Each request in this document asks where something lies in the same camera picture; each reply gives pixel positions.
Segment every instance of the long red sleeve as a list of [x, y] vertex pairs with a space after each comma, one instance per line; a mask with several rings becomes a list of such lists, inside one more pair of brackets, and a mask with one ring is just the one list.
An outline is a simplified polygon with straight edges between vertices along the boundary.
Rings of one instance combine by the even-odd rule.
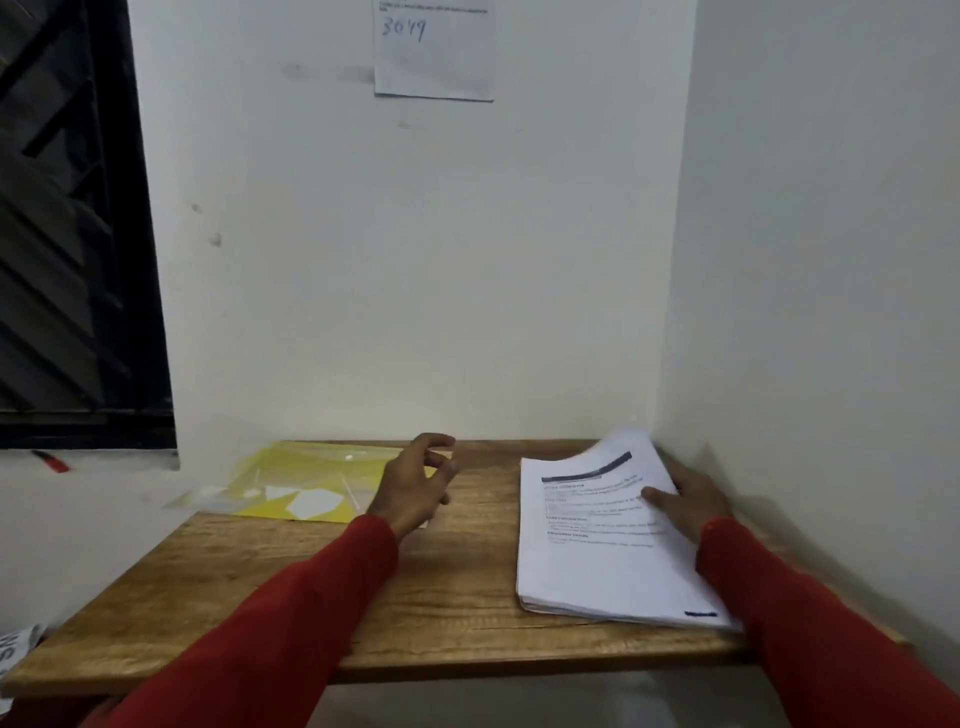
[[697, 571], [743, 621], [795, 728], [960, 726], [947, 686], [740, 523], [704, 527]]
[[316, 556], [263, 584], [109, 716], [86, 725], [302, 728], [396, 558], [390, 526], [361, 516]]

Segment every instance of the window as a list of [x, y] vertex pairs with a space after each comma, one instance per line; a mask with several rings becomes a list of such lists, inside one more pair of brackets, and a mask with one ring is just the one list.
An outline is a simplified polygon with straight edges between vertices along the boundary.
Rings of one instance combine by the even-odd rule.
[[125, 0], [0, 0], [0, 448], [172, 448]]

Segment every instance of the wood grain surface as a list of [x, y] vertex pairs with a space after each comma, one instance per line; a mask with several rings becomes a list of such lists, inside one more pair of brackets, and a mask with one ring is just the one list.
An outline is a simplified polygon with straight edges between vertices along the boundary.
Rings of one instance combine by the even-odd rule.
[[[450, 488], [453, 502], [404, 542], [397, 574], [375, 598], [334, 682], [749, 662], [751, 652], [736, 635], [520, 609], [519, 459], [568, 457], [590, 444], [458, 443], [462, 471]], [[3, 693], [129, 692], [257, 586], [343, 529], [332, 523], [196, 515], [11, 671]]]

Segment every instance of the desk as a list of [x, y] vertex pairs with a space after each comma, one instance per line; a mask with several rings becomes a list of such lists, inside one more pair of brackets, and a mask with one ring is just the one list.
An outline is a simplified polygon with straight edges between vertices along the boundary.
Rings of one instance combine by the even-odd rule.
[[[590, 444], [458, 443], [462, 471], [450, 487], [453, 502], [404, 542], [395, 578], [371, 605], [333, 682], [750, 662], [750, 649], [736, 635], [590, 622], [519, 608], [520, 457], [564, 458]], [[196, 515], [11, 671], [3, 692], [34, 697], [129, 692], [257, 586], [311, 556], [343, 528]], [[782, 554], [769, 539], [766, 543]]]

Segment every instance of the transparent plastic envelope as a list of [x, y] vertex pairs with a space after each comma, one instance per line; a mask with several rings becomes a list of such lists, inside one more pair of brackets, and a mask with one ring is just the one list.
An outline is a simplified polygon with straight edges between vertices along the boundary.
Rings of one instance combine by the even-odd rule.
[[399, 453], [397, 448], [281, 441], [243, 460], [226, 488], [207, 486], [168, 507], [347, 523], [366, 512], [384, 467]]

